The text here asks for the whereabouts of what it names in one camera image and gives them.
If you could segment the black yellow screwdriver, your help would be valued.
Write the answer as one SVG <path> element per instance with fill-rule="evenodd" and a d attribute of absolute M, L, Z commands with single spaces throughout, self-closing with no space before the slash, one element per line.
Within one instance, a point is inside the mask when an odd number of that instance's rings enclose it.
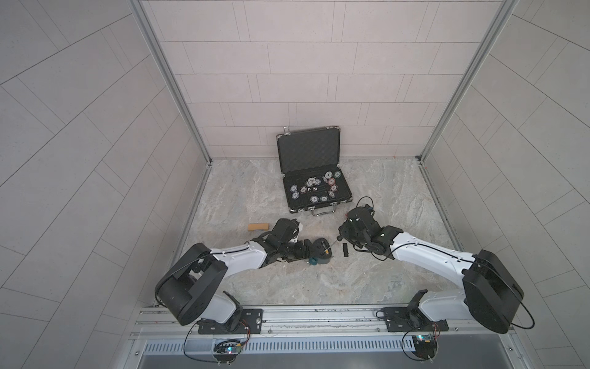
<path fill-rule="evenodd" d="M 332 246 L 333 246 L 335 243 L 338 243 L 338 242 L 340 242 L 340 241 L 341 241 L 341 238 L 340 238 L 339 236 L 336 236 L 336 238 L 331 238 L 331 239 L 330 239 L 330 241 L 326 240 L 326 241 L 324 242 L 324 253 L 325 253 L 325 254 L 328 254 L 328 253 L 330 252 L 330 250 L 331 250 Z"/>

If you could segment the teal alarm clock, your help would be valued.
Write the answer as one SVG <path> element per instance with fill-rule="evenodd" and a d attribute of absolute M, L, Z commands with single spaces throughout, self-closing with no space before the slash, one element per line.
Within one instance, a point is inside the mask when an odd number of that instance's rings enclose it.
<path fill-rule="evenodd" d="M 332 258 L 329 241 L 326 238 L 318 238 L 309 245 L 308 261 L 311 265 L 328 264 Z"/>

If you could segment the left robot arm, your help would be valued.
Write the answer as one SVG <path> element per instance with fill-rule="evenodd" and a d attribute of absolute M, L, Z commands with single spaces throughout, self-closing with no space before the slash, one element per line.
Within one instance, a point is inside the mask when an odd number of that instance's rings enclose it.
<path fill-rule="evenodd" d="M 210 249 L 194 244 L 155 286 L 155 299 L 182 326 L 197 323 L 214 333 L 235 333 L 244 327 L 244 309 L 231 294 L 219 293 L 225 278 L 275 262 L 327 264 L 332 251 L 324 238 L 298 239 L 303 226 L 281 218 L 272 230 L 232 248 Z"/>

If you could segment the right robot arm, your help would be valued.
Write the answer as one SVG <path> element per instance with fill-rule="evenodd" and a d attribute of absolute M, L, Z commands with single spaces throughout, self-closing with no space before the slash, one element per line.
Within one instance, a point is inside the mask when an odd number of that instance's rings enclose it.
<path fill-rule="evenodd" d="M 447 320 L 473 320 L 484 328 L 505 334 L 522 308 L 524 292 L 493 253 L 459 252 L 421 240 L 400 228 L 380 226 L 368 205 L 347 213 L 338 240 L 347 241 L 380 260 L 411 263 L 456 285 L 445 292 L 417 292 L 403 313 L 384 317 L 409 331 L 430 330 Z"/>

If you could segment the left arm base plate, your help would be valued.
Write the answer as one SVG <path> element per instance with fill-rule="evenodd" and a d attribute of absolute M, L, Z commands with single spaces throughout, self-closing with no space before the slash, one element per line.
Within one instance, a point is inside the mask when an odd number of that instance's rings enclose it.
<path fill-rule="evenodd" d="M 200 335 L 245 335 L 261 333 L 263 309 L 239 308 L 223 324 L 209 319 L 198 321 Z"/>

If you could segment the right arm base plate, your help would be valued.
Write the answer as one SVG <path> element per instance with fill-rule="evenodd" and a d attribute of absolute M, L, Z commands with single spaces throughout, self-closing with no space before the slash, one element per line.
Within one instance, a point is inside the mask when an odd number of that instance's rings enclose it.
<path fill-rule="evenodd" d="M 418 308 L 384 307 L 375 313 L 375 317 L 386 324 L 390 333 L 440 332 L 450 329 L 446 320 L 430 321 Z"/>

